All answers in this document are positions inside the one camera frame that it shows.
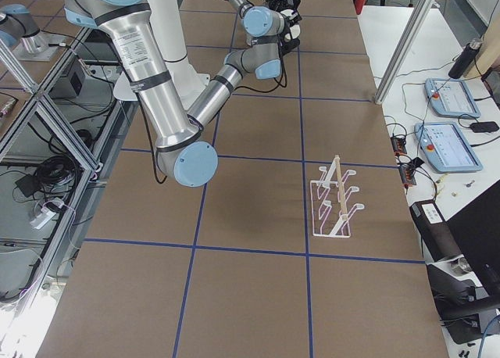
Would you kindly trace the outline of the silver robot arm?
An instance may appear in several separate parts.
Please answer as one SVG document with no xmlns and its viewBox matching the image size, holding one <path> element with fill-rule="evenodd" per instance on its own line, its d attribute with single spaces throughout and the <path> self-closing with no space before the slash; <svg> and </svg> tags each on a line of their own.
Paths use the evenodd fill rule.
<svg viewBox="0 0 500 358">
<path fill-rule="evenodd" d="M 214 118 L 246 75 L 265 80 L 284 74 L 283 57 L 300 45 L 301 0 L 264 0 L 262 5 L 226 1 L 237 10 L 249 47 L 227 54 L 220 71 L 191 104 L 187 116 L 199 127 Z"/>
<path fill-rule="evenodd" d="M 186 60 L 177 0 L 65 0 L 73 24 L 107 33 L 130 88 L 157 133 L 158 168 L 188 187 L 206 184 L 216 172 L 215 149 L 199 137 L 204 123 L 184 108 L 203 83 Z"/>
</svg>

